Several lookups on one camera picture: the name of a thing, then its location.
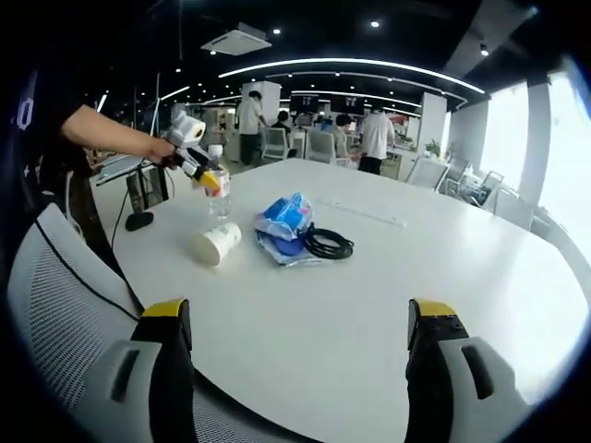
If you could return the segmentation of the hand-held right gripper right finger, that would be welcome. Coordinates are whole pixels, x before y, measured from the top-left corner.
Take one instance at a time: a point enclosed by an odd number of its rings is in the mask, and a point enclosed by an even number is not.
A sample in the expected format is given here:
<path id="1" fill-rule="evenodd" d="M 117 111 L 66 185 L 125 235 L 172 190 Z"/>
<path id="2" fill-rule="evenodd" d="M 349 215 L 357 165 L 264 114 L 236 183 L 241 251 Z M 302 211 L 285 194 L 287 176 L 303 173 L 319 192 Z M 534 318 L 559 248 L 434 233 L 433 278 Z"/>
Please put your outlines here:
<path id="1" fill-rule="evenodd" d="M 511 366 L 448 305 L 409 301 L 407 442 L 502 442 L 529 414 Z"/>

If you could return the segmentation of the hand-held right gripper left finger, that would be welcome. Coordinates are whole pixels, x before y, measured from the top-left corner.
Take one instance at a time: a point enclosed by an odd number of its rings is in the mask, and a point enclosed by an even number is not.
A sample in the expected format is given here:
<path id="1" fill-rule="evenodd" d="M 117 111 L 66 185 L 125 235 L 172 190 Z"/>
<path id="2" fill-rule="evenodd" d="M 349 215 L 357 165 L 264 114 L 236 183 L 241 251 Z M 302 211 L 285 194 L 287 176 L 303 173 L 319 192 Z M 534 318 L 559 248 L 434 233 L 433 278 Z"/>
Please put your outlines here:
<path id="1" fill-rule="evenodd" d="M 85 377 L 85 428 L 97 442 L 192 442 L 189 302 L 150 306 Z"/>

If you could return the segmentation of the person's left hand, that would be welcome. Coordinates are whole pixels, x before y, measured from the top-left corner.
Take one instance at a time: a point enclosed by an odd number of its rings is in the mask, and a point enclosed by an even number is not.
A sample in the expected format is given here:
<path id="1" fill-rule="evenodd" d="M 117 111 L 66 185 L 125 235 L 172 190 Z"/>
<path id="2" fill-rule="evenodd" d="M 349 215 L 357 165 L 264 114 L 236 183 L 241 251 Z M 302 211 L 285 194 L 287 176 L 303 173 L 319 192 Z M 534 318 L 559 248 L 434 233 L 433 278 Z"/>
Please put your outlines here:
<path id="1" fill-rule="evenodd" d="M 165 138 L 148 136 L 142 156 L 154 164 L 168 169 L 175 169 L 175 146 Z"/>

